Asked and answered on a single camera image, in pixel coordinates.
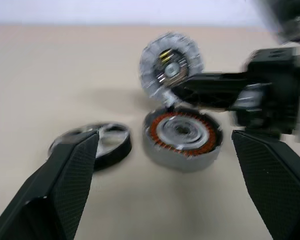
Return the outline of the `grey motor housing lid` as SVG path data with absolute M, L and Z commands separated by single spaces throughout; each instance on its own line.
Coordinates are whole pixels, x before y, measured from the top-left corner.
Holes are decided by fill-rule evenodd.
M 167 32 L 150 42 L 141 53 L 139 79 L 152 99 L 171 107 L 182 102 L 172 88 L 201 74 L 204 63 L 196 42 L 179 32 Z

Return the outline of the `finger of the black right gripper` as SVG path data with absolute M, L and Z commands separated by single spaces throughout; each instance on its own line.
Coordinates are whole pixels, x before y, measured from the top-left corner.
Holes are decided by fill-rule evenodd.
M 247 76 L 244 72 L 225 73 L 225 72 L 206 72 L 197 73 L 187 79 L 187 84 L 194 86 L 246 86 Z
M 243 90 L 236 83 L 180 84 L 172 92 L 183 102 L 199 108 L 229 109 Z

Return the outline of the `black spoked rotor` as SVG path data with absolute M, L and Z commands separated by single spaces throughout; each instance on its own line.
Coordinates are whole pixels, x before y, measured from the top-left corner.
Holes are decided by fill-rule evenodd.
M 54 148 L 68 137 L 96 131 L 99 135 L 95 155 L 94 171 L 102 171 L 121 162 L 132 150 L 130 128 L 118 122 L 101 122 L 73 128 L 58 136 L 49 146 L 47 155 L 50 156 Z

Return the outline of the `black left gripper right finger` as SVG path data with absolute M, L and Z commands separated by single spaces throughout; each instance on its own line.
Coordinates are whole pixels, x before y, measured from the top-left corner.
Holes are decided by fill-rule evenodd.
M 231 139 L 248 194 L 273 240 L 300 240 L 300 157 L 267 135 L 234 130 Z

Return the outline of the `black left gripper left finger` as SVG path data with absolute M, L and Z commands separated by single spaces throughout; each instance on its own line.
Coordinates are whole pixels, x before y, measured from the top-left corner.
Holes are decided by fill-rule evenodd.
M 92 182 L 96 131 L 71 135 L 21 186 L 0 216 L 0 240 L 74 240 Z

